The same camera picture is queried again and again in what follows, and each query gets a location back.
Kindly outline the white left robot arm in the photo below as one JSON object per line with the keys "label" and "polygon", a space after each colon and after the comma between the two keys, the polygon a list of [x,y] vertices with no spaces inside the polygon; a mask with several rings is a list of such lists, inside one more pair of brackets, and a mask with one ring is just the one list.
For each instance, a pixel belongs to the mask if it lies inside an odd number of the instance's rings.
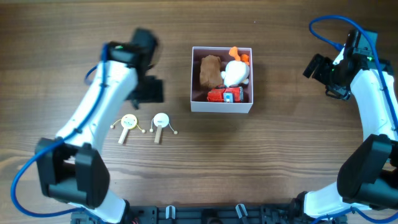
{"label": "white left robot arm", "polygon": [[146,76],[157,37],[138,28],[129,42],[104,45],[96,75],[80,105],[54,139],[42,138],[35,155],[44,196],[83,208],[106,223],[131,223],[129,202],[109,189],[101,151],[122,104],[161,103],[162,80]]}

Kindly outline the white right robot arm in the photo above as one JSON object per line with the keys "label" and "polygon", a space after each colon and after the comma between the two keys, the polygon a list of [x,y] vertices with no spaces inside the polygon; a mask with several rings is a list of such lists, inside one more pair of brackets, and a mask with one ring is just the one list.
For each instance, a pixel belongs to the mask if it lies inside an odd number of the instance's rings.
{"label": "white right robot arm", "polygon": [[388,60],[376,60],[371,50],[377,33],[349,32],[345,46],[334,59],[314,55],[303,75],[326,88],[326,95],[339,100],[353,96],[363,128],[363,143],[341,166],[336,182],[307,192],[304,214],[326,220],[334,214],[360,210],[397,209],[397,100]]}

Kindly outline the white plush duck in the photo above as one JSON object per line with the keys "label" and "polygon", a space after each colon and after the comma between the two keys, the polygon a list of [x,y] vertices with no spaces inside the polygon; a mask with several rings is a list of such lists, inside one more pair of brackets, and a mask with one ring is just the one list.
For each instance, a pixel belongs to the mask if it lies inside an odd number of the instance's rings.
{"label": "white plush duck", "polygon": [[249,55],[240,55],[237,47],[232,47],[229,50],[229,55],[232,56],[234,60],[230,61],[226,65],[225,71],[221,72],[223,85],[227,87],[239,84],[248,85],[250,72]]}

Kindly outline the red toy fire truck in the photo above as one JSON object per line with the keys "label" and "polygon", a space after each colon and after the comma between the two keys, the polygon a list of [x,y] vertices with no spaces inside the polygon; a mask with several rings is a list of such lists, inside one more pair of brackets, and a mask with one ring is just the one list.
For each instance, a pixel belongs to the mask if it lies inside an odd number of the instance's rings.
{"label": "red toy fire truck", "polygon": [[215,103],[242,103],[243,93],[243,88],[239,85],[219,85],[208,92],[206,99]]}

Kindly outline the brown plush bear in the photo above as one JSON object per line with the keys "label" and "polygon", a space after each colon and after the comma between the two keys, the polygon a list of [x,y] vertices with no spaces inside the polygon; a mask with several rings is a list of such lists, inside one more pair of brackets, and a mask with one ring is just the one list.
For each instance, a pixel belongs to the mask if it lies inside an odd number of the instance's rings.
{"label": "brown plush bear", "polygon": [[222,84],[221,59],[214,55],[208,55],[202,58],[200,65],[201,88],[212,89]]}

